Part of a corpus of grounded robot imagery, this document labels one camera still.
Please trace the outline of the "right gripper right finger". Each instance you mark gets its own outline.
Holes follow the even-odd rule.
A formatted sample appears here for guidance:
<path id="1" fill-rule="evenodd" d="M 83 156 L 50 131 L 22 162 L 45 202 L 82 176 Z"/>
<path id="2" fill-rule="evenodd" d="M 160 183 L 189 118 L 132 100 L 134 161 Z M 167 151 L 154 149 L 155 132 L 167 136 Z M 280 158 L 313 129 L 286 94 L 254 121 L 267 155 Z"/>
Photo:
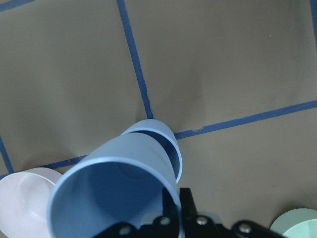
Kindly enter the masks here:
<path id="1" fill-rule="evenodd" d="M 199 213 L 190 188 L 180 188 L 181 220 L 185 238 L 282 238 L 258 223 L 240 220 L 230 228 Z"/>

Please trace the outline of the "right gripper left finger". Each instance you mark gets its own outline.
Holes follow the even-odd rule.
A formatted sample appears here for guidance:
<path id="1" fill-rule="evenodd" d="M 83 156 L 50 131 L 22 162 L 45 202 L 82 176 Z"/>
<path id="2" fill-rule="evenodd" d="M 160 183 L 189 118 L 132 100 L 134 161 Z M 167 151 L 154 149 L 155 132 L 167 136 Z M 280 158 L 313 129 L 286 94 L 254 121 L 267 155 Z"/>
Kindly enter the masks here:
<path id="1" fill-rule="evenodd" d="M 162 189 L 162 215 L 153 219 L 151 224 L 140 228 L 130 223 L 116 223 L 99 234 L 97 238 L 177 238 L 179 237 L 179 213 L 170 193 Z"/>

